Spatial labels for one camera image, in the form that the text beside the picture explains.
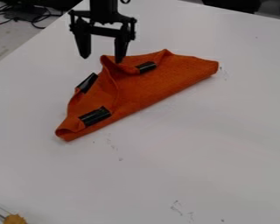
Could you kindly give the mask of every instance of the table surface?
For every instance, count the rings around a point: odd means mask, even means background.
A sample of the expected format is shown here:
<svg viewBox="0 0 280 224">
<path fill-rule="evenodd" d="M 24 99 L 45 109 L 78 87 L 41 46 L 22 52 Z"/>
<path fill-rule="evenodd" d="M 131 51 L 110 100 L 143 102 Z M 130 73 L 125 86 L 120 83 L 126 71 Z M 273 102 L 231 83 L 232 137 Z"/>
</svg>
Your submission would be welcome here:
<svg viewBox="0 0 280 224">
<path fill-rule="evenodd" d="M 86 9 L 87 2 L 78 6 Z M 0 62 L 0 203 L 31 224 L 280 223 L 280 21 L 133 0 L 129 54 L 218 60 L 211 79 L 77 141 L 54 134 L 84 60 L 60 18 Z"/>
</svg>

